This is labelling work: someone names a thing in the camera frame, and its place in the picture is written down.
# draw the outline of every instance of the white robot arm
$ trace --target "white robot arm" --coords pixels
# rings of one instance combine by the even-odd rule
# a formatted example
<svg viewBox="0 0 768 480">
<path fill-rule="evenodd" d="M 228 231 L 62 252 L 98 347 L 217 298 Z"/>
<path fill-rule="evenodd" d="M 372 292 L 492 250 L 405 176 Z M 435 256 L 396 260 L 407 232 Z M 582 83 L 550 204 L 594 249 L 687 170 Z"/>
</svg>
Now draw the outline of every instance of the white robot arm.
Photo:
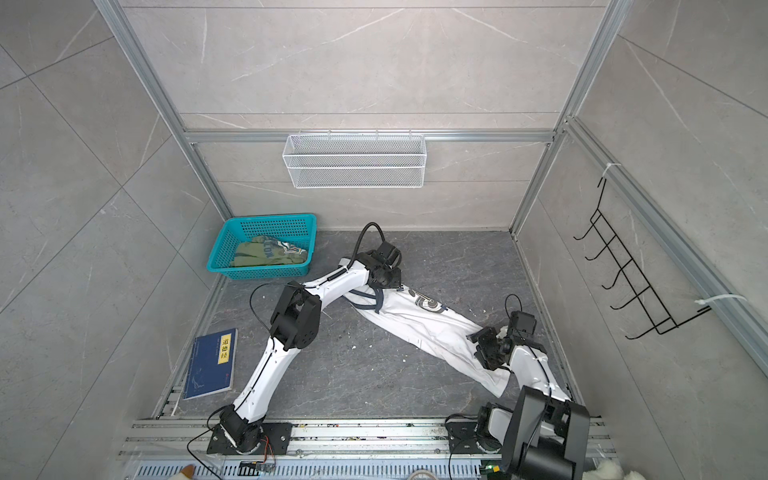
<svg viewBox="0 0 768 480">
<path fill-rule="evenodd" d="M 379 230 L 381 246 L 358 254 L 360 240 L 371 226 Z M 216 427 L 216 432 L 223 433 L 238 453 L 249 454 L 260 445 L 261 425 L 272 395 L 293 359 L 315 339 L 321 311 L 340 296 L 364 285 L 375 290 L 400 287 L 401 253 L 384 240 L 375 223 L 363 229 L 350 258 L 322 278 L 304 284 L 289 282 L 283 288 L 270 318 L 270 338 L 264 354 L 241 394 L 222 408 Z M 509 369 L 521 386 L 515 411 L 501 406 L 486 407 L 485 413 L 478 416 L 477 432 L 501 445 L 502 468 L 506 472 L 522 478 L 578 479 L 589 415 L 557 384 L 544 347 L 531 341 L 535 323 L 533 316 L 513 312 L 505 335 L 484 328 L 469 337 L 478 344 L 475 357 L 486 369 Z M 564 443 L 540 441 L 543 422 L 566 438 Z"/>
<path fill-rule="evenodd" d="M 322 278 L 303 284 L 303 290 L 308 295 L 319 299 L 320 310 L 336 300 L 344 293 L 360 288 L 368 283 L 368 269 L 360 262 L 354 262 L 348 269 L 346 266 L 325 275 Z M 241 394 L 235 399 L 235 413 L 249 423 L 258 421 L 266 415 L 272 395 L 277 384 L 288 370 L 288 366 L 299 354 L 297 347 L 286 348 L 286 344 L 275 336 L 271 336 L 266 344 L 264 354 L 253 375 L 245 385 Z"/>
<path fill-rule="evenodd" d="M 376 250 L 358 253 L 360 241 L 369 227 L 379 231 L 382 243 Z M 288 366 L 317 336 L 320 312 L 332 301 L 364 285 L 375 289 L 400 287 L 400 251 L 387 243 L 375 223 L 360 233 L 352 261 L 333 272 L 300 284 L 289 282 L 270 317 L 270 338 L 258 366 L 241 394 L 224 407 L 217 427 L 231 447 L 240 454 L 253 452 L 262 439 L 261 423 L 272 395 Z"/>
</svg>

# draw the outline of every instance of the white wire basket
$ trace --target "white wire basket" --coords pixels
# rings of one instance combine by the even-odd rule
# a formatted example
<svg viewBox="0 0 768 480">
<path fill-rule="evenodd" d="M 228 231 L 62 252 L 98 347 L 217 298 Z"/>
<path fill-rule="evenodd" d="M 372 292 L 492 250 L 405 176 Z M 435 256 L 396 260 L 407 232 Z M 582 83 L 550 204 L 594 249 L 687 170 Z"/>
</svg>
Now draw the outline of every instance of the white wire basket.
<svg viewBox="0 0 768 480">
<path fill-rule="evenodd" d="M 296 188 L 421 187 L 427 147 L 417 134 L 294 134 L 283 160 Z"/>
</svg>

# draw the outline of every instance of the yellow book label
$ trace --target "yellow book label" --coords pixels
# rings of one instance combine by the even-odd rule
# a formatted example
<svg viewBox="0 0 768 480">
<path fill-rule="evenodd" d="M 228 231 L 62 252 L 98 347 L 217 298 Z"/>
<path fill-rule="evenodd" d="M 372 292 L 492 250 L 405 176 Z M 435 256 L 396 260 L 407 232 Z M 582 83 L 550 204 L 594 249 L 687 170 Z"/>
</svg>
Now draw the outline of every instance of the yellow book label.
<svg viewBox="0 0 768 480">
<path fill-rule="evenodd" d="M 219 343 L 219 364 L 227 363 L 230 361 L 230 350 L 232 349 L 232 334 L 221 336 L 221 343 Z"/>
</svg>

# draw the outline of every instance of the cable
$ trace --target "cable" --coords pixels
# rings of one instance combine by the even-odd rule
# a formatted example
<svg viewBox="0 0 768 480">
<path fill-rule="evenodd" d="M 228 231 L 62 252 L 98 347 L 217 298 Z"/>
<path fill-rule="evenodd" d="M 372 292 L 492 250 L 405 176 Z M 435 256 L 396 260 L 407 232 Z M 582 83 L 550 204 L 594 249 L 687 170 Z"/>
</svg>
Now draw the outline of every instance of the cable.
<svg viewBox="0 0 768 480">
<path fill-rule="evenodd" d="M 477 440 L 477 435 L 472 435 L 471 437 L 468 437 L 466 439 L 460 440 L 456 445 L 454 445 L 453 450 L 451 450 L 451 454 L 448 455 L 448 477 L 450 480 L 453 480 L 453 474 L 451 473 L 451 459 L 453 459 L 453 454 L 455 450 L 458 448 L 459 445 L 464 445 L 467 440 Z"/>
<path fill-rule="evenodd" d="M 467 419 L 467 420 L 477 420 L 477 415 L 464 415 L 463 413 L 452 413 L 451 415 L 448 415 L 445 417 L 445 421 L 443 421 L 443 426 L 445 427 L 445 430 L 448 431 L 448 422 L 453 419 Z M 467 442 L 467 440 L 476 440 L 477 434 L 473 434 L 469 436 L 466 439 L 460 439 L 456 445 L 454 445 L 453 449 L 450 450 L 450 455 L 448 455 L 448 477 L 450 480 L 453 480 L 453 475 L 451 474 L 451 459 L 453 458 L 454 451 L 458 448 L 459 445 L 462 445 Z"/>
<path fill-rule="evenodd" d="M 509 295 L 506 296 L 506 298 L 504 298 L 504 311 L 507 313 L 507 317 L 509 318 L 512 317 L 512 314 L 507 309 L 507 300 L 509 300 L 510 296 L 513 296 L 514 298 L 518 299 L 518 303 L 520 304 L 520 311 L 521 312 L 523 311 L 523 302 L 520 301 L 520 297 L 515 295 L 514 293 L 510 293 Z"/>
<path fill-rule="evenodd" d="M 270 446 L 270 437 L 264 435 L 264 438 L 266 439 L 266 445 L 264 446 L 264 460 L 262 461 L 262 463 L 266 463 L 266 453 L 271 448 L 271 446 Z"/>
<path fill-rule="evenodd" d="M 270 452 L 272 453 L 272 461 L 274 462 L 274 468 L 277 470 L 277 457 L 275 456 L 275 449 L 272 448 L 271 443 L 268 443 L 268 446 L 270 447 Z"/>
<path fill-rule="evenodd" d="M 349 258 L 349 263 L 346 266 L 346 269 L 349 270 L 349 268 L 352 266 L 353 263 L 355 263 L 355 258 L 357 257 L 357 252 L 360 249 L 360 242 L 362 242 L 362 236 L 366 234 L 366 231 L 370 227 L 376 227 L 376 229 L 379 231 L 379 236 L 382 238 L 382 242 L 385 242 L 384 240 L 384 232 L 382 232 L 382 228 L 379 227 L 379 224 L 376 222 L 370 222 L 367 225 L 365 225 L 362 230 L 360 231 L 360 235 L 357 237 L 357 241 L 355 242 L 355 250 L 352 251 L 352 256 Z"/>
<path fill-rule="evenodd" d="M 282 286 L 292 286 L 293 288 L 296 288 L 296 285 L 289 285 L 288 283 L 277 283 L 277 282 L 268 282 L 268 283 L 262 283 L 261 285 L 257 286 L 253 289 L 253 292 L 250 293 L 250 297 L 248 298 L 248 306 L 250 307 L 250 312 L 253 314 L 253 316 L 256 317 L 257 320 L 259 320 L 259 323 L 266 329 L 267 332 L 270 331 L 270 328 L 266 323 L 262 321 L 261 318 L 256 314 L 256 310 L 253 309 L 253 294 L 256 293 L 256 290 L 261 288 L 265 285 L 282 285 Z"/>
<path fill-rule="evenodd" d="M 274 351 L 275 350 L 275 339 L 270 337 L 270 340 L 272 340 L 272 350 Z M 264 370 L 265 370 L 266 366 L 269 365 L 271 359 L 272 359 L 272 353 L 270 353 L 270 355 L 266 358 L 266 362 L 264 362 L 264 366 L 261 367 L 261 372 L 259 372 L 259 376 L 256 377 L 256 382 L 253 382 L 253 387 L 255 387 L 256 384 L 259 382 L 259 379 L 261 378 L 261 374 L 264 373 Z M 250 396 L 251 392 L 253 391 L 253 387 L 251 387 L 251 389 L 245 395 L 245 398 L 243 398 L 243 401 L 240 402 L 240 404 L 235 408 L 235 410 L 232 411 L 232 413 L 230 415 L 234 415 L 237 412 L 237 410 L 239 410 L 240 407 L 243 406 L 245 401 L 248 400 L 248 397 Z"/>
<path fill-rule="evenodd" d="M 199 464 L 201 464 L 203 467 L 205 467 L 205 469 L 206 469 L 207 471 L 209 471 L 209 472 L 211 472 L 212 474 L 214 474 L 214 475 L 216 476 L 216 478 L 218 478 L 219 480 L 224 480 L 224 479 L 221 477 L 221 475 L 219 475 L 219 474 L 217 474 L 216 472 L 214 472 L 214 471 L 213 471 L 213 470 L 212 470 L 212 469 L 211 469 L 211 468 L 210 468 L 208 465 L 205 465 L 205 464 L 203 463 L 203 461 L 202 461 L 202 460 L 200 460 L 200 459 L 197 457 L 197 455 L 195 455 L 194 453 L 192 453 L 192 450 L 190 449 L 190 445 L 192 444 L 192 442 L 194 442 L 195 440 L 197 440 L 197 439 L 198 439 L 198 438 L 200 438 L 201 436 L 205 435 L 205 434 L 206 434 L 206 433 L 208 433 L 208 432 L 212 432 L 212 431 L 213 431 L 213 430 L 216 428 L 216 426 L 215 426 L 215 425 L 214 425 L 214 426 L 210 426 L 210 420 L 211 420 L 211 419 L 214 417 L 214 415 L 216 415 L 218 412 L 221 412 L 221 411 L 222 411 L 222 410 L 224 410 L 226 407 L 227 407 L 227 406 L 225 405 L 225 406 L 223 406 L 223 407 L 219 407 L 218 409 L 215 409 L 215 410 L 214 410 L 214 412 L 213 412 L 213 413 L 211 413 L 211 414 L 208 416 L 208 419 L 205 421 L 205 426 L 207 427 L 206 431 L 205 431 L 205 432 L 203 432 L 203 433 L 200 433 L 198 436 L 196 436 L 195 438 L 193 438 L 193 439 L 191 439 L 189 442 L 187 442 L 187 452 L 189 452 L 189 454 L 190 454 L 190 455 L 192 455 L 192 458 L 194 458 L 195 460 L 197 460 L 197 463 L 199 463 Z"/>
</svg>

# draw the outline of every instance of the black cable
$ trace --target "black cable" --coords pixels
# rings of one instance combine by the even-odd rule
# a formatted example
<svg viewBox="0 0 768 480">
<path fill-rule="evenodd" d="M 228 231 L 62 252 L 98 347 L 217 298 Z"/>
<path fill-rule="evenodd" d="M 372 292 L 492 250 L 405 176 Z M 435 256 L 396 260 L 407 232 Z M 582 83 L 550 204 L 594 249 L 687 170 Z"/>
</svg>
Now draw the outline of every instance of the black cable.
<svg viewBox="0 0 768 480">
<path fill-rule="evenodd" d="M 272 340 L 272 350 L 274 350 L 275 349 L 275 340 L 273 338 L 270 338 L 270 340 Z M 271 359 L 272 359 L 272 353 L 270 353 L 270 355 L 266 358 L 266 362 L 264 362 L 264 366 L 261 367 L 261 372 L 259 372 L 259 376 L 256 377 L 256 382 L 253 383 L 253 386 L 256 386 L 256 384 L 259 382 L 259 379 L 261 378 L 261 374 L 264 373 L 264 370 L 266 369 L 266 366 L 269 365 Z M 243 406 L 245 401 L 248 400 L 248 397 L 250 396 L 252 391 L 253 391 L 253 388 L 251 388 L 251 390 L 248 391 L 248 393 L 245 395 L 245 398 L 243 398 L 243 401 L 240 402 L 240 404 L 235 408 L 235 410 L 232 411 L 232 413 L 230 413 L 230 415 L 234 415 L 235 412 L 237 412 L 237 410 L 239 410 L 240 407 Z"/>
<path fill-rule="evenodd" d="M 507 300 L 509 300 L 510 296 L 513 296 L 514 298 L 518 299 L 518 303 L 520 304 L 520 311 L 521 312 L 523 311 L 523 302 L 520 301 L 520 297 L 515 295 L 514 293 L 510 293 L 509 295 L 506 296 L 506 298 L 504 298 L 504 311 L 507 313 L 507 317 L 509 318 L 512 317 L 512 314 L 507 309 Z"/>
<path fill-rule="evenodd" d="M 447 417 L 445 417 L 445 421 L 443 421 L 442 424 L 443 426 L 445 426 L 445 430 L 448 431 L 449 420 L 453 420 L 453 419 L 477 420 L 477 418 L 478 418 L 477 415 L 464 415 L 463 413 L 452 413 L 451 415 L 448 415 Z M 453 446 L 453 449 L 450 449 L 449 451 L 450 455 L 448 455 L 448 477 L 450 478 L 450 480 L 453 480 L 453 475 L 451 474 L 451 458 L 453 458 L 454 451 L 458 448 L 459 445 L 463 445 L 464 443 L 467 442 L 467 440 L 473 440 L 473 439 L 477 439 L 476 434 L 470 435 L 466 439 L 460 439 L 458 443 Z"/>
<path fill-rule="evenodd" d="M 253 314 L 253 316 L 256 317 L 257 320 L 259 320 L 259 323 L 261 323 L 261 325 L 266 329 L 266 331 L 269 332 L 270 331 L 269 326 L 266 323 L 264 323 L 261 318 L 259 318 L 259 316 L 256 314 L 256 310 L 253 309 L 253 294 L 256 293 L 256 290 L 258 290 L 259 288 L 265 285 L 292 286 L 294 288 L 296 288 L 296 285 L 289 285 L 288 283 L 267 282 L 257 286 L 256 288 L 253 289 L 253 292 L 250 293 L 250 297 L 248 298 L 248 306 L 250 307 L 250 312 Z"/>
<path fill-rule="evenodd" d="M 190 445 L 192 444 L 192 442 L 194 442 L 195 440 L 197 440 L 197 439 L 198 439 L 198 438 L 200 438 L 201 436 L 205 435 L 205 434 L 206 434 L 206 433 L 208 433 L 208 432 L 212 432 L 212 431 L 213 431 L 213 430 L 216 428 L 216 426 L 215 426 L 215 425 L 214 425 L 214 426 L 210 426 L 210 420 L 211 420 L 211 419 L 214 417 L 214 415 L 216 415 L 218 412 L 221 412 L 221 411 L 222 411 L 222 410 L 224 410 L 226 407 L 227 407 L 227 406 L 225 405 L 225 406 L 223 406 L 223 407 L 219 407 L 218 409 L 215 409 L 215 410 L 214 410 L 214 412 L 213 412 L 213 413 L 211 413 L 211 414 L 208 416 L 208 419 L 205 421 L 205 426 L 207 427 L 207 430 L 206 430 L 205 432 L 203 432 L 203 433 L 200 433 L 198 436 L 196 436 L 195 438 L 193 438 L 193 439 L 191 439 L 189 442 L 187 442 L 187 452 L 189 452 L 189 454 L 190 454 L 190 455 L 192 455 L 192 458 L 194 458 L 195 460 L 197 460 L 197 463 L 199 463 L 199 464 L 201 464 L 203 467 L 205 467 L 205 469 L 206 469 L 207 471 L 209 471 L 209 472 L 211 472 L 212 474 L 214 474 L 214 475 L 216 476 L 216 478 L 218 478 L 219 480 L 224 480 L 224 479 L 221 477 L 221 475 L 219 475 L 219 474 L 217 474 L 216 472 L 214 472 L 214 471 L 213 471 L 213 470 L 212 470 L 212 469 L 211 469 L 211 468 L 210 468 L 208 465 L 205 465 L 205 464 L 203 463 L 203 461 L 202 461 L 202 460 L 200 460 L 200 459 L 197 457 L 197 455 L 195 455 L 194 453 L 192 453 L 192 449 L 190 449 Z"/>
<path fill-rule="evenodd" d="M 450 480 L 453 480 L 453 474 L 451 473 L 451 460 L 453 459 L 453 454 L 455 453 L 455 450 L 460 445 L 464 445 L 467 442 L 467 440 L 475 440 L 476 441 L 477 440 L 477 435 L 472 435 L 472 436 L 470 436 L 470 437 L 468 437 L 466 439 L 459 440 L 459 442 L 456 445 L 454 445 L 453 449 L 451 450 L 450 455 L 448 455 L 448 478 L 450 478 Z"/>
<path fill-rule="evenodd" d="M 366 231 L 370 227 L 376 227 L 376 229 L 379 231 L 379 236 L 382 238 L 382 242 L 384 242 L 384 232 L 382 232 L 382 228 L 379 227 L 379 224 L 376 222 L 370 222 L 367 225 L 365 225 L 362 230 L 360 231 L 360 235 L 357 237 L 357 241 L 355 242 L 355 250 L 352 251 L 352 256 L 349 258 L 349 263 L 347 264 L 347 269 L 352 266 L 352 264 L 355 262 L 355 257 L 357 257 L 357 252 L 360 249 L 360 242 L 362 242 L 362 236 L 366 234 Z"/>
</svg>

